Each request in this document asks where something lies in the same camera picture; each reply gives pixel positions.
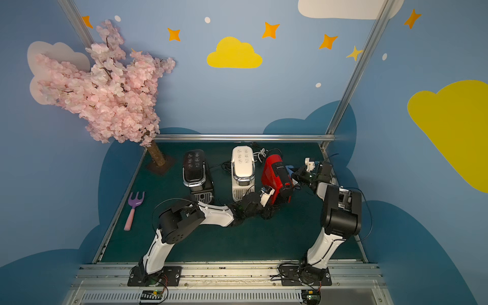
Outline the red coffee machine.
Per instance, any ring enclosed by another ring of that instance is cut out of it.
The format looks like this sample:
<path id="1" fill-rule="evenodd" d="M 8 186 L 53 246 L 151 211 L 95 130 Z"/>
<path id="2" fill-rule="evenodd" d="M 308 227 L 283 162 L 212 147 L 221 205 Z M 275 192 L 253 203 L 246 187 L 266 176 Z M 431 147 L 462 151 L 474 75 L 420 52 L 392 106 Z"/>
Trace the red coffee machine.
<path id="1" fill-rule="evenodd" d="M 266 158 L 261 182 L 274 190 L 270 197 L 270 205 L 291 201 L 294 186 L 280 155 L 270 155 Z"/>

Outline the blue microfibre cloth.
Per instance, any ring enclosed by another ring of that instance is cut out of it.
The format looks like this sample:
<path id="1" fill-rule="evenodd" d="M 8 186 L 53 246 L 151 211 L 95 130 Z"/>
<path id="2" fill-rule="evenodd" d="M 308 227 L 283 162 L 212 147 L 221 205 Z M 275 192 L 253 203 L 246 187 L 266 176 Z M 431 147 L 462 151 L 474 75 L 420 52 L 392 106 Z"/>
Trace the blue microfibre cloth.
<path id="1" fill-rule="evenodd" d="M 293 178 L 293 174 L 296 171 L 296 168 L 292 165 L 286 165 L 285 168 L 287 169 L 288 175 L 290 178 Z"/>

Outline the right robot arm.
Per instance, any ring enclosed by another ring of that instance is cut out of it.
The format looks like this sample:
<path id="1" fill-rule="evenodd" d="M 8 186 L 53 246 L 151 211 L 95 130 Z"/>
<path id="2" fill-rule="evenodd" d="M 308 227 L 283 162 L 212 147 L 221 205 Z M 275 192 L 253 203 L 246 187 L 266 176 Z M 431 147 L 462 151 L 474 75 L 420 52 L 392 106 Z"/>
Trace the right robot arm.
<path id="1" fill-rule="evenodd" d="M 340 186 L 334 178 L 314 173 L 302 166 L 294 179 L 306 184 L 322 201 L 320 233 L 302 260 L 305 270 L 325 270 L 339 246 L 362 227 L 362 195 L 359 191 Z"/>

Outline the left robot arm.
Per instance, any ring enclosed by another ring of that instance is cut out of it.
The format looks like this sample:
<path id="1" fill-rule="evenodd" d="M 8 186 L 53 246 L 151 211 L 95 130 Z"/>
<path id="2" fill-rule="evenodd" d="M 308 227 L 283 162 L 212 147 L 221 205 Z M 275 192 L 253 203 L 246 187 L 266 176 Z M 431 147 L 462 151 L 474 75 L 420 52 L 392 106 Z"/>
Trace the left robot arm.
<path id="1" fill-rule="evenodd" d="M 263 216 L 271 210 L 272 196 L 272 193 L 251 192 L 242 200 L 225 206 L 178 198 L 172 207 L 159 216 L 155 237 L 139 263 L 142 274 L 146 276 L 161 272 L 174 245 L 187 238 L 199 226 L 235 227 L 248 218 Z"/>

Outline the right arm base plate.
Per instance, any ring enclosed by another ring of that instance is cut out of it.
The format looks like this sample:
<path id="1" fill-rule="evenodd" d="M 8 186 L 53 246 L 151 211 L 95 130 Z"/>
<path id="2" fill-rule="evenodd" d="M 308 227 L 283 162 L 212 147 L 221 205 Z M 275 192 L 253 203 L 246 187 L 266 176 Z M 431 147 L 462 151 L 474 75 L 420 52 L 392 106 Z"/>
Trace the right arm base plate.
<path id="1" fill-rule="evenodd" d="M 318 269 L 312 266 L 283 263 L 277 268 L 283 286 L 331 286 L 329 268 Z"/>

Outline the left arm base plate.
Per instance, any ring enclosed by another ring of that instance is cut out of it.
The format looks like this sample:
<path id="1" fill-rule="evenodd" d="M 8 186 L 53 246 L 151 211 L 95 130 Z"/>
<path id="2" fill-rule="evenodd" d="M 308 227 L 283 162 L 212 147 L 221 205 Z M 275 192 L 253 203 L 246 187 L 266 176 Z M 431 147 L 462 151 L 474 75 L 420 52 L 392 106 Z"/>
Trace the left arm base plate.
<path id="1" fill-rule="evenodd" d="M 181 266 L 165 266 L 161 271 L 147 274 L 142 266 L 130 270 L 127 285 L 129 287 L 166 286 L 177 287 L 182 273 Z"/>

